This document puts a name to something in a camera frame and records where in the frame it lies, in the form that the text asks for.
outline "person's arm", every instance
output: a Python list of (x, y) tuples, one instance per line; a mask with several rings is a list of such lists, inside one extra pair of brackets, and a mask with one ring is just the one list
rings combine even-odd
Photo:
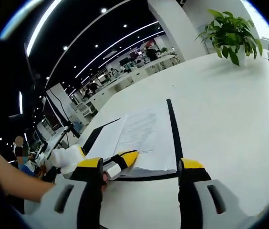
[(40, 202), (42, 196), (49, 191), (54, 184), (30, 177), (10, 165), (0, 155), (0, 185), (4, 191), (13, 196)]

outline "plant pot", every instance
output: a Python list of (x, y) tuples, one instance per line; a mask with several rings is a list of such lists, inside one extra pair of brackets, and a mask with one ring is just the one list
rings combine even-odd
[(236, 53), (238, 57), (238, 63), (240, 67), (246, 66), (246, 53), (245, 53), (245, 46), (241, 45), (238, 53)]

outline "white pillar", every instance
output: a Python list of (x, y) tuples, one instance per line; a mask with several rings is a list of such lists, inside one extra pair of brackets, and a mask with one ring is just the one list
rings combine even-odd
[(176, 0), (149, 0), (149, 10), (159, 21), (181, 62), (206, 55), (198, 32)]

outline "paper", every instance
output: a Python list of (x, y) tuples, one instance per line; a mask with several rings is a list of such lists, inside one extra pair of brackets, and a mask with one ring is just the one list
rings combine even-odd
[(140, 154), (154, 150), (156, 113), (144, 110), (128, 115), (115, 153), (137, 150)]
[(122, 176), (149, 177), (176, 172), (175, 147), (166, 102), (131, 112), (105, 126), (87, 159), (106, 159), (130, 150), (137, 150), (139, 156), (131, 168), (122, 171)]
[(102, 157), (107, 159), (114, 155), (116, 143), (121, 135), (126, 116), (103, 127), (92, 148), (87, 154), (87, 159)]
[(148, 177), (176, 172), (176, 155), (167, 103), (130, 113), (115, 154), (137, 150), (139, 156), (122, 176)]

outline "person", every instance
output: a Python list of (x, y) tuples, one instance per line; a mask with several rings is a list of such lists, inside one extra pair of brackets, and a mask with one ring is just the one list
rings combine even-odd
[(89, 96), (90, 96), (90, 91), (89, 91), (89, 89), (87, 89), (87, 90), (85, 90), (85, 95), (83, 97), (89, 99)]
[(97, 85), (97, 83), (92, 82), (89, 84), (89, 87), (90, 90), (93, 91), (93, 93), (95, 94), (95, 91), (98, 89), (99, 86)]
[(54, 184), (20, 172), (0, 155), (0, 186), (13, 196), (40, 202)]
[(112, 73), (112, 75), (113, 75), (114, 77), (117, 77), (117, 75), (118, 75), (119, 72), (118, 72), (116, 69), (111, 68), (110, 71), (111, 71), (111, 73)]
[(156, 55), (156, 51), (150, 47), (146, 48), (146, 56), (150, 59), (150, 61), (154, 61), (156, 59), (158, 59), (157, 55)]
[(137, 66), (138, 68), (141, 68), (142, 66), (144, 66), (144, 63), (142, 63), (141, 60), (138, 60), (138, 61), (136, 62), (136, 66)]
[(26, 149), (23, 148), (23, 138), (21, 136), (17, 136), (15, 138), (14, 154), (18, 161), (19, 170), (31, 177), (34, 177), (35, 174), (26, 165), (26, 163), (28, 163), (29, 160), (34, 159), (34, 156), (28, 155)]

